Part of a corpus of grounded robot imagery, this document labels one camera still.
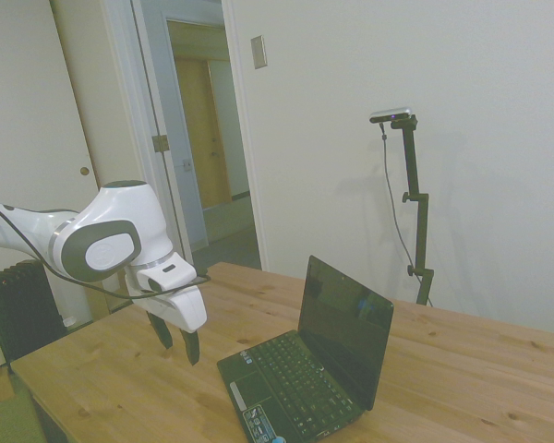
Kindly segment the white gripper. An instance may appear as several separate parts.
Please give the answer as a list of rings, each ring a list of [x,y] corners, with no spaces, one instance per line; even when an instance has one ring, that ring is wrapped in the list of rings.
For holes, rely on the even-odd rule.
[[[129,274],[125,277],[128,293],[133,303],[146,310],[148,319],[165,349],[174,345],[173,337],[165,321],[180,328],[183,337],[187,359],[191,365],[199,361],[199,334],[196,332],[207,321],[207,312],[199,287],[189,284],[180,289],[180,285],[172,283],[151,289],[148,283],[140,286],[136,277]]]

